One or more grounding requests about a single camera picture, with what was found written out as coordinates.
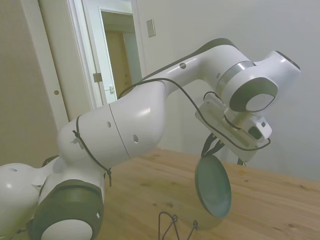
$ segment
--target light switch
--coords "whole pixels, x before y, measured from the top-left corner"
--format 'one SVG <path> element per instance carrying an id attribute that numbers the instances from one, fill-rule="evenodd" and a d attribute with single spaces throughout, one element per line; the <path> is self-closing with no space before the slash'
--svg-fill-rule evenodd
<path id="1" fill-rule="evenodd" d="M 146 28 L 148 29 L 149 38 L 156 35 L 155 23 L 153 19 L 146 21 Z"/>

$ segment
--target wire rack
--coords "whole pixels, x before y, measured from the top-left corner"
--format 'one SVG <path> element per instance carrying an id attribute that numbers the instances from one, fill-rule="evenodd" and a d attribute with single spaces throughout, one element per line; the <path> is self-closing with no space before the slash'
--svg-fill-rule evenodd
<path id="1" fill-rule="evenodd" d="M 169 227 L 166 229 L 166 231 L 164 232 L 164 234 L 163 234 L 163 236 L 161 238 L 161 216 L 162 215 L 168 215 L 171 218 L 172 222 L 169 225 Z M 176 224 L 177 221 L 178 221 L 178 216 L 177 215 L 171 215 L 170 213 L 165 212 L 165 211 L 160 212 L 159 216 L 158 216 L 158 240 L 165 240 L 166 234 L 168 233 L 168 231 L 172 227 L 172 225 L 174 226 L 174 230 L 175 230 L 175 234 L 176 234 L 177 239 L 181 240 L 180 236 L 179 236 L 177 224 Z M 191 232 L 190 232 L 190 234 L 189 234 L 189 236 L 188 236 L 188 238 L 186 240 L 189 240 L 191 238 L 192 233 L 197 228 L 198 228 L 198 222 L 196 220 L 194 220 L 192 230 L 191 230 Z"/>

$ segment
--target black strap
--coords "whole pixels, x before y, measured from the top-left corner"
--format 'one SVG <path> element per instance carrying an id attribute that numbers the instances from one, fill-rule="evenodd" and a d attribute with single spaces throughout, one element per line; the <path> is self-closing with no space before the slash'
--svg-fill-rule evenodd
<path id="1" fill-rule="evenodd" d="M 75 122 L 76 131 L 73 130 L 72 132 L 74 133 L 75 137 L 80 140 L 80 142 L 82 143 L 85 151 L 88 153 L 88 155 L 90 156 L 90 158 L 91 158 L 96 164 L 98 164 L 103 170 L 106 171 L 106 174 L 108 174 L 108 176 L 109 176 L 109 185 L 110 185 L 110 187 L 111 187 L 111 185 L 112 185 L 112 178 L 111 178 L 111 171 L 110 171 L 111 168 L 108 169 L 108 168 L 106 168 L 105 166 L 103 166 L 103 165 L 92 155 L 92 153 L 90 152 L 89 148 L 88 148 L 87 145 L 85 144 L 84 140 L 83 140 L 82 137 L 80 136 L 80 131 L 79 131 L 79 118 L 80 118 L 80 116 L 78 116 L 78 117 L 76 118 L 76 122 Z"/>

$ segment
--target wooden table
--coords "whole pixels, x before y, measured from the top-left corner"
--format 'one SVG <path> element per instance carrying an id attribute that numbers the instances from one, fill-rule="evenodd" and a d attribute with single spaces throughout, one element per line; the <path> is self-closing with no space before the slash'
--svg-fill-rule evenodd
<path id="1" fill-rule="evenodd" d="M 195 188 L 199 157 L 164 149 L 112 169 L 98 240 L 158 240 L 158 214 L 178 215 L 181 240 L 320 240 L 320 183 L 224 163 L 232 207 L 224 220 L 207 213 Z M 162 233 L 169 217 L 161 221 Z M 166 240 L 176 240 L 173 227 Z"/>

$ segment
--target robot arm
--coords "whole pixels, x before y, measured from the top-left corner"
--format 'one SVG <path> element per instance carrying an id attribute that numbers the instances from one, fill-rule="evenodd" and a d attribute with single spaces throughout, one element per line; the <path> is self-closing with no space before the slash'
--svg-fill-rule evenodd
<path id="1" fill-rule="evenodd" d="M 299 76 L 299 67 L 282 53 L 273 51 L 266 59 L 252 62 L 227 39 L 207 43 L 145 77 L 123 98 L 67 124 L 57 139 L 59 157 L 46 167 L 34 170 L 20 164 L 14 171 L 15 163 L 2 166 L 0 239 L 10 238 L 17 223 L 26 222 L 37 205 L 35 240 L 94 239 L 104 212 L 105 170 L 99 164 L 112 168 L 158 144 L 165 128 L 165 102 L 177 85 L 204 80 L 211 86 L 219 99 L 208 94 L 196 117 L 240 159 L 248 161 L 271 134 L 263 114 Z M 20 191 L 17 179 L 29 190 Z M 21 200 L 12 205 L 12 198 Z"/>

